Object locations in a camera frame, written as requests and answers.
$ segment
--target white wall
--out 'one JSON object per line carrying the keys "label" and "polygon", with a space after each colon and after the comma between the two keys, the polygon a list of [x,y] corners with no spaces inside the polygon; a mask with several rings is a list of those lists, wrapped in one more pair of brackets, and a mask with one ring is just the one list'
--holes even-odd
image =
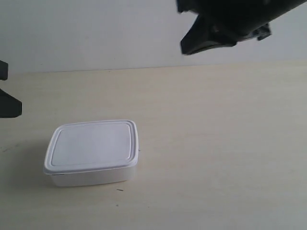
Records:
{"label": "white wall", "polygon": [[273,36],[185,57],[195,15],[175,0],[2,0],[0,59],[10,73],[125,69],[307,58],[307,4],[272,22]]}

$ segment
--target container lid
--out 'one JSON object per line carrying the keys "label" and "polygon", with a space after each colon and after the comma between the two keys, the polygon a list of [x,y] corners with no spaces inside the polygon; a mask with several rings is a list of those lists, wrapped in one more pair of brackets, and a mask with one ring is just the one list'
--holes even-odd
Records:
{"label": "container lid", "polygon": [[136,125],[111,120],[63,125],[47,149],[44,173],[65,174],[134,166],[139,142]]}

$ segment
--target plastic container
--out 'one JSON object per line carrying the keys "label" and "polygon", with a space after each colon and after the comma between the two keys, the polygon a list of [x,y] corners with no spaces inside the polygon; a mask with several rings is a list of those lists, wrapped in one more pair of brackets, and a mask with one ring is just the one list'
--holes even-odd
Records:
{"label": "plastic container", "polygon": [[51,138],[44,173],[57,186],[125,181],[135,174],[138,154],[138,133],[133,121],[63,125]]}

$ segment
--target black object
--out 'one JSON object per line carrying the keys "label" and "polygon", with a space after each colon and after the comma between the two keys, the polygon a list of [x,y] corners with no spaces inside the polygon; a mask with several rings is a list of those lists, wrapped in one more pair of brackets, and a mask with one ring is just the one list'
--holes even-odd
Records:
{"label": "black object", "polygon": [[269,22],[307,0],[177,0],[179,13],[198,17],[181,40],[186,55],[270,36]]}
{"label": "black object", "polygon": [[[8,63],[0,61],[0,80],[8,78]],[[0,89],[0,118],[13,118],[22,114],[23,104]]]}

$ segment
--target light wood tabletop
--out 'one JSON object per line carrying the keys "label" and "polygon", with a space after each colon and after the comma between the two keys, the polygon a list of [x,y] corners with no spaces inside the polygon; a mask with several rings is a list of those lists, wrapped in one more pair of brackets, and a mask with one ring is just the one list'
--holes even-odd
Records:
{"label": "light wood tabletop", "polygon": [[[0,119],[1,230],[304,230],[307,61],[10,76]],[[53,131],[130,119],[133,180],[58,188]]]}

